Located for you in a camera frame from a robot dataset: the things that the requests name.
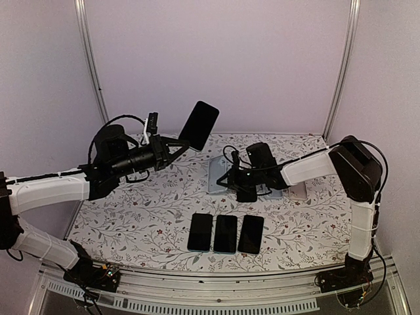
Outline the phone with dark screen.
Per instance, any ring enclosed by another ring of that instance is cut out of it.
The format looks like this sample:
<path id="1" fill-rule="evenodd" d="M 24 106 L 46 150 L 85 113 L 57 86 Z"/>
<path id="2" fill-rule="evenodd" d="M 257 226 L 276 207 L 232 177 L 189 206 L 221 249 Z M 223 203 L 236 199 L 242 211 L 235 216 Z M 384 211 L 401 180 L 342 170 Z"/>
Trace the phone with dark screen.
<path id="1" fill-rule="evenodd" d="M 213 251 L 234 254 L 237 249 L 238 218 L 234 215 L 218 215 L 215 227 Z"/>

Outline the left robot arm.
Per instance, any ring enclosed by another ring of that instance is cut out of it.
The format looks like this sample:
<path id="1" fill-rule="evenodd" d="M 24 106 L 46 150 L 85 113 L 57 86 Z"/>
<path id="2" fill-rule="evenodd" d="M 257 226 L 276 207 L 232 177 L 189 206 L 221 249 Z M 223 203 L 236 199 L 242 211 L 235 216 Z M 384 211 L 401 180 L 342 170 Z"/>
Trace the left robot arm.
<path id="1" fill-rule="evenodd" d="M 84 248 L 60 240 L 20 219 L 38 207 L 67 201 L 105 198 L 134 173 L 160 171 L 189 147 L 185 140 L 150 135 L 141 146 L 125 134 L 122 125 L 108 125 L 93 139 L 96 157 L 68 171 L 26 178 L 1 177 L 1 249 L 28 253 L 71 270 L 84 285 L 93 284 L 97 270 Z"/>

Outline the black phone case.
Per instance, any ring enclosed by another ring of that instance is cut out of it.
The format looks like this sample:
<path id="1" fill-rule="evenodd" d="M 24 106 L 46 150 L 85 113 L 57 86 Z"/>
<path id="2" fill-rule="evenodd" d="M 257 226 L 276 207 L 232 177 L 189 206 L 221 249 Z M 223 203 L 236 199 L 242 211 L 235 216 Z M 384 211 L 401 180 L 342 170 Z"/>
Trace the black phone case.
<path id="1" fill-rule="evenodd" d="M 256 191 L 237 191 L 236 192 L 236 201 L 238 203 L 254 203 L 258 200 Z"/>

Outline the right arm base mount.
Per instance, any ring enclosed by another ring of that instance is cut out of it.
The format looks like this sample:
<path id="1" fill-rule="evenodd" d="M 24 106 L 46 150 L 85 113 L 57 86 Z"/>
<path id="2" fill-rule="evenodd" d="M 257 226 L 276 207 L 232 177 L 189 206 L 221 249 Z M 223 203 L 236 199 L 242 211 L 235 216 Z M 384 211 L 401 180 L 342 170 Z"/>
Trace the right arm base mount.
<path id="1" fill-rule="evenodd" d="M 358 270 L 342 267 L 317 273 L 314 285 L 322 293 L 335 292 L 341 306 L 359 308 L 365 301 L 372 285 L 373 274 L 370 267 Z"/>

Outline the bare phone dark screen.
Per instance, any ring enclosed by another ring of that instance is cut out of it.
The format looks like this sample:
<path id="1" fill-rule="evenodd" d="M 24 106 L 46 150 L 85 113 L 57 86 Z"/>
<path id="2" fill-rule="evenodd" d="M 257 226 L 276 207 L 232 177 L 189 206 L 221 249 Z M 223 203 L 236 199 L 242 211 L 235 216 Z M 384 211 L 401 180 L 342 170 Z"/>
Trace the bare phone dark screen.
<path id="1" fill-rule="evenodd" d="M 213 216 L 194 213 L 190 224 L 187 249 L 189 251 L 208 252 L 211 246 Z"/>

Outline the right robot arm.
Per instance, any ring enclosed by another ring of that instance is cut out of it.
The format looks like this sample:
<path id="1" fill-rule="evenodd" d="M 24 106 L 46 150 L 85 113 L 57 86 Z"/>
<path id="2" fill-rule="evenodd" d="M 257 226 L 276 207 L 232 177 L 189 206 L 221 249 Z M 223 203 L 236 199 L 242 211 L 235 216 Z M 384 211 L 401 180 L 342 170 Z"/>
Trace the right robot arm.
<path id="1" fill-rule="evenodd" d="M 369 142 L 346 136 L 329 147 L 278 163 L 268 144 L 258 142 L 246 149 L 250 167 L 241 165 L 234 150 L 228 158 L 231 167 L 216 183 L 235 191 L 239 202 L 255 202 L 260 184 L 285 190 L 318 177 L 338 176 L 352 211 L 350 245 L 339 280 L 353 286 L 364 277 L 374 252 L 381 193 L 389 175 L 387 161 L 379 161 L 371 153 L 376 149 Z"/>

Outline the light blue case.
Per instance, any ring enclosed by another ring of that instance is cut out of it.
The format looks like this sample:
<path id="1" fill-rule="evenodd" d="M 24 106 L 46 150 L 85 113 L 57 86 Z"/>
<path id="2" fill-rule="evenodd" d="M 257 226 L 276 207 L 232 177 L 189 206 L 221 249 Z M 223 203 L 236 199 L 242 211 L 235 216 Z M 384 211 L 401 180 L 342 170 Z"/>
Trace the light blue case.
<path id="1" fill-rule="evenodd" d="M 264 190 L 259 193 L 258 196 L 263 197 L 266 200 L 280 200 L 283 198 L 283 192 L 281 190 Z"/>
<path id="2" fill-rule="evenodd" d="M 228 188 L 218 185 L 220 179 L 230 169 L 231 163 L 224 156 L 217 156 L 209 160 L 207 172 L 207 192 L 209 194 L 223 194 Z"/>

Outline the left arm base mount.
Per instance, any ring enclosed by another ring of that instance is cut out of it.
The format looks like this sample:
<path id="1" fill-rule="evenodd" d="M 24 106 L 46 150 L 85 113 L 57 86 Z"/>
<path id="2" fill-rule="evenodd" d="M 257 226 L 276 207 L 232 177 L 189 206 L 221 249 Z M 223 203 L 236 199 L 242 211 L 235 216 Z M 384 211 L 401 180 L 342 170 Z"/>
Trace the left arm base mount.
<path id="1" fill-rule="evenodd" d="M 109 263 L 95 266 L 92 262 L 79 261 L 64 272 L 63 279 L 84 288 L 115 293 L 121 279 L 119 268 Z"/>

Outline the light blue cased phone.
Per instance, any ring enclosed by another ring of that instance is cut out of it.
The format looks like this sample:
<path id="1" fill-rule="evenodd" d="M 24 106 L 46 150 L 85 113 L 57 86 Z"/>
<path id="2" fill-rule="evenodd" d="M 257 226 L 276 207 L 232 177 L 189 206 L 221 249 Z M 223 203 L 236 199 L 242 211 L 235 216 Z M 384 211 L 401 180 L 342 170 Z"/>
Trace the light blue cased phone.
<path id="1" fill-rule="evenodd" d="M 198 101 L 189 115 L 178 139 L 188 141 L 190 147 L 202 151 L 220 114 L 219 109 Z"/>

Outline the white phone case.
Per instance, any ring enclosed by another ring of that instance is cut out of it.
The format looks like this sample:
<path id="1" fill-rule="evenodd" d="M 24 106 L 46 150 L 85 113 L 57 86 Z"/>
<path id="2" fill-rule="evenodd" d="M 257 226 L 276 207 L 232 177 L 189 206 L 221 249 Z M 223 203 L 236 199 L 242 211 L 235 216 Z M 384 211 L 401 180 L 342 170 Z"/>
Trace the white phone case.
<path id="1" fill-rule="evenodd" d="M 289 187 L 288 194 L 291 200 L 306 200 L 308 198 L 306 183 L 300 182 L 294 186 Z"/>

